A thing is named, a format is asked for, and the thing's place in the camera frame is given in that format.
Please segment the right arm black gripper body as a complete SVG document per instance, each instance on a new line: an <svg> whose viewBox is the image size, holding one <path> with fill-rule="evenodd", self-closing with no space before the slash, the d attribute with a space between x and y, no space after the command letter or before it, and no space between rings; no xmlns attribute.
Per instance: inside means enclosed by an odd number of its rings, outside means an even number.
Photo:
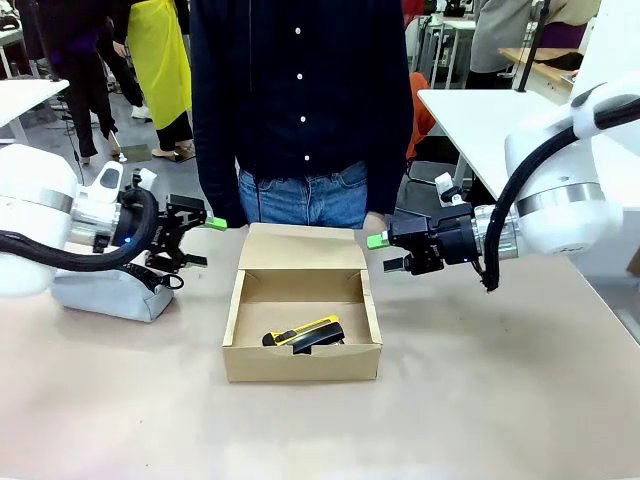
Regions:
<svg viewBox="0 0 640 480"><path fill-rule="evenodd" d="M413 276L443 270L446 265L470 263L476 267L473 208L469 203L443 207L431 217L391 223L391 246L412 257Z"/></svg>

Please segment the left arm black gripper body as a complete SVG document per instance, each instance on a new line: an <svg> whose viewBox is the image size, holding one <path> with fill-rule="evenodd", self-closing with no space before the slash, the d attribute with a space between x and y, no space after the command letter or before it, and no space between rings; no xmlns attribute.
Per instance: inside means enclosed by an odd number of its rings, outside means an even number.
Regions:
<svg viewBox="0 0 640 480"><path fill-rule="evenodd" d="M181 260L180 205L174 195L159 210L155 196L142 187L127 187L118 194L120 216L117 223L117 259L132 261L143 252L152 261Z"/></svg>

